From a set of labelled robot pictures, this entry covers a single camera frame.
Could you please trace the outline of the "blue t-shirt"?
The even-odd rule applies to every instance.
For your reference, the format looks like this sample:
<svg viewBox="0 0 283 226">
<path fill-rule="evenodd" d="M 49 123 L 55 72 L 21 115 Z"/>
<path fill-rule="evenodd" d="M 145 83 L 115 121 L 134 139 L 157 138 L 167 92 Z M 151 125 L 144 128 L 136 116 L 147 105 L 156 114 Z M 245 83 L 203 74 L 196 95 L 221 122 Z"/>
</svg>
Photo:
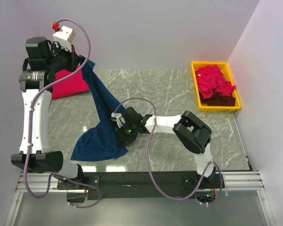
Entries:
<svg viewBox="0 0 283 226">
<path fill-rule="evenodd" d="M 80 136 L 71 155 L 73 161 L 104 161 L 128 153 L 126 147 L 117 144 L 115 122 L 111 120 L 111 114 L 120 102 L 98 78 L 93 71 L 94 66 L 95 63 L 89 60 L 81 72 L 92 93 L 100 122 Z"/>
</svg>

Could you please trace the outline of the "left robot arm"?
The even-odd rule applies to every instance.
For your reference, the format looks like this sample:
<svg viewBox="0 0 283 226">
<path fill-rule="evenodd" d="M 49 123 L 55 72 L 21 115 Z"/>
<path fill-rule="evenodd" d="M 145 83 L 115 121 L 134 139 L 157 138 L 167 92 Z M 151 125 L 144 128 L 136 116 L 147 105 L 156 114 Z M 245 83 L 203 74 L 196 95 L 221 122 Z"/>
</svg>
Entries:
<svg viewBox="0 0 283 226">
<path fill-rule="evenodd" d="M 11 163 L 27 173 L 54 173 L 74 189 L 85 183 L 82 167 L 64 159 L 61 151 L 51 151 L 48 138 L 49 108 L 56 73 L 73 72 L 80 63 L 71 40 L 45 37 L 30 38 L 25 43 L 28 57 L 19 76 L 24 102 L 24 130 L 18 154 Z"/>
</svg>

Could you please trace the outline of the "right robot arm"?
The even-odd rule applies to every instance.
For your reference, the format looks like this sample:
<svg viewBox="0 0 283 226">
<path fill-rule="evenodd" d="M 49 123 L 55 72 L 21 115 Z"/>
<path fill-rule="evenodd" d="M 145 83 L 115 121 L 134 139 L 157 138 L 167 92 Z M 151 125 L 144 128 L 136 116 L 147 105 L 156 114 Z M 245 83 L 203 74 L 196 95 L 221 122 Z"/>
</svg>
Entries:
<svg viewBox="0 0 283 226">
<path fill-rule="evenodd" d="M 142 116 L 132 107 L 123 113 L 112 113 L 119 146 L 126 146 L 137 134 L 165 133 L 176 135 L 183 146 L 193 153 L 198 184 L 201 189 L 211 188 L 216 178 L 216 167 L 210 151 L 212 130 L 190 111 L 177 116 Z"/>
</svg>

